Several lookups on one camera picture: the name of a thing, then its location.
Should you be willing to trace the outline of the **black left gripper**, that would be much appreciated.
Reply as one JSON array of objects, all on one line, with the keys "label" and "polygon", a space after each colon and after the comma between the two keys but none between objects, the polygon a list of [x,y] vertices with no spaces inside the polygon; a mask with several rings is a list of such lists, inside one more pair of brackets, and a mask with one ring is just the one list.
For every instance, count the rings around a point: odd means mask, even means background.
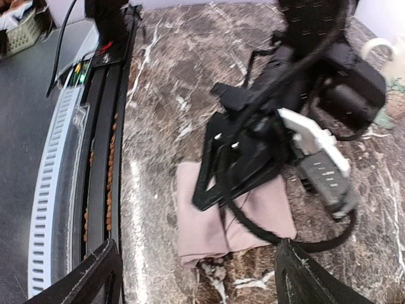
[{"label": "black left gripper", "polygon": [[[218,154],[221,147],[237,119],[250,105],[250,98],[255,92],[262,90],[267,82],[278,79],[289,69],[294,62],[294,53],[291,47],[253,51],[253,58],[272,58],[251,87],[234,87],[217,82],[212,88],[211,94],[219,97],[225,111],[214,113],[206,124],[201,166],[192,197],[192,203],[198,210],[205,211],[215,204],[225,204],[218,185],[211,185],[217,180],[220,160]],[[300,111],[303,107],[301,94],[306,86],[307,82],[299,78],[283,85],[274,97],[268,98],[261,108],[251,115],[229,153],[222,154],[221,164],[225,171],[225,181],[233,200],[274,179],[280,173],[289,157],[289,139],[276,110],[286,108]]]}]

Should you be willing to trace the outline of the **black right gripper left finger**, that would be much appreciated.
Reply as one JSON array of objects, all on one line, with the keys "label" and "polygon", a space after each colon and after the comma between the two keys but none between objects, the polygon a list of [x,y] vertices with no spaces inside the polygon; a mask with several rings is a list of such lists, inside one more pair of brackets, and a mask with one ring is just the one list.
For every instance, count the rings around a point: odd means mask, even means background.
[{"label": "black right gripper left finger", "polygon": [[64,278],[27,303],[92,303],[101,289],[105,303],[119,303],[123,262],[116,242],[107,239]]}]

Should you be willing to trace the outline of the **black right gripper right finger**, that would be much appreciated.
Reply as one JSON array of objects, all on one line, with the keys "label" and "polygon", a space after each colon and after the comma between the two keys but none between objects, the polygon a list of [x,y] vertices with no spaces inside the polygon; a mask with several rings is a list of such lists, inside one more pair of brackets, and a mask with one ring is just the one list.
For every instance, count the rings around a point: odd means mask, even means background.
[{"label": "black right gripper right finger", "polygon": [[371,301],[346,286],[289,239],[277,246],[275,284],[279,303],[346,304]]}]

